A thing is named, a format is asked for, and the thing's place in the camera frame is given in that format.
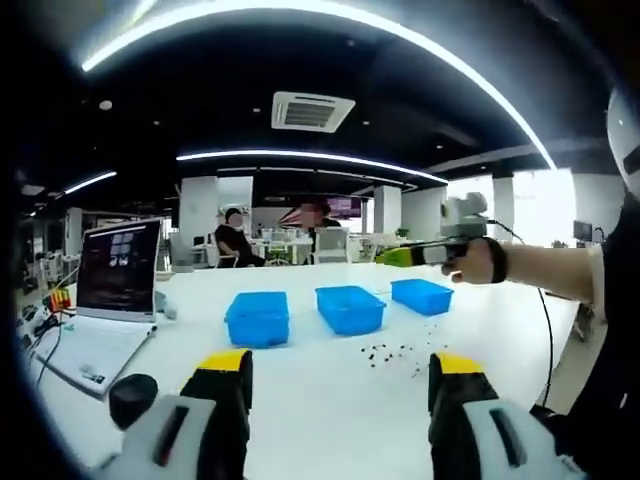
blue container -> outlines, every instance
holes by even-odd
[[[422,279],[391,282],[391,298],[422,315],[449,311],[453,290]]]
[[[284,292],[240,293],[227,310],[224,321],[234,345],[266,348],[287,343],[287,295]]]
[[[318,311],[338,335],[362,335],[382,325],[386,303],[355,286],[316,288]]]

desk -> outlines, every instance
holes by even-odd
[[[230,346],[223,317],[237,293],[284,290],[290,343],[254,352],[247,478],[432,478],[424,368],[429,354],[447,348],[474,358],[500,396],[529,408],[546,382],[548,332],[535,289],[512,283],[455,285],[451,311],[437,317],[425,318],[393,303],[389,282],[417,277],[449,285],[433,267],[370,263],[175,275],[157,288],[177,305],[178,320],[159,318],[155,336],[124,375],[150,374],[161,394],[177,393],[199,361]],[[350,338],[331,333],[316,310],[314,289],[340,284],[361,285],[387,302],[380,331]],[[546,301],[557,362],[578,304],[553,297]],[[394,358],[384,362],[377,353],[372,368],[369,349],[382,344]],[[418,364],[423,368],[413,378]],[[40,365],[34,365],[37,376]],[[40,390],[62,437],[83,463],[95,465],[119,450],[122,434],[106,402],[82,394],[50,371]]]
[[[291,247],[291,258],[293,264],[298,263],[298,246],[311,246],[313,240],[311,238],[295,238],[291,240],[263,240],[261,238],[252,238],[249,240],[251,246],[258,248],[258,255],[266,258],[266,249],[269,247]]]

human hand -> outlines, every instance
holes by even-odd
[[[493,261],[489,243],[476,238],[471,240],[464,257],[453,259],[442,266],[443,275],[451,275],[453,283],[474,283],[476,285],[491,283],[493,278]]]

white pillar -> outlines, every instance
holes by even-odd
[[[369,203],[369,199],[363,198],[361,202],[360,215],[362,215],[362,233],[367,233],[367,228],[369,227],[369,212],[367,211],[367,204]]]
[[[64,218],[64,254],[82,252],[82,209],[70,208]]]
[[[193,245],[194,237],[204,237],[218,227],[218,178],[182,179],[180,189],[180,236],[185,246]]]
[[[396,233],[402,219],[402,191],[396,187],[376,187],[373,200],[373,231]]]
[[[418,190],[402,195],[402,227],[410,240],[431,241],[440,238],[442,204],[446,187]]]
[[[513,177],[493,179],[493,199],[495,203],[495,219],[505,227],[513,230],[515,220],[513,196]],[[513,241],[513,236],[499,225],[495,226],[497,240],[503,242]]]

man sitting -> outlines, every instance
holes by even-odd
[[[236,257],[236,268],[264,266],[265,260],[251,251],[251,245],[242,230],[242,213],[237,208],[230,208],[225,213],[225,224],[220,225],[215,231],[216,243],[221,255]],[[233,267],[234,261],[229,258],[220,260],[221,268]]]

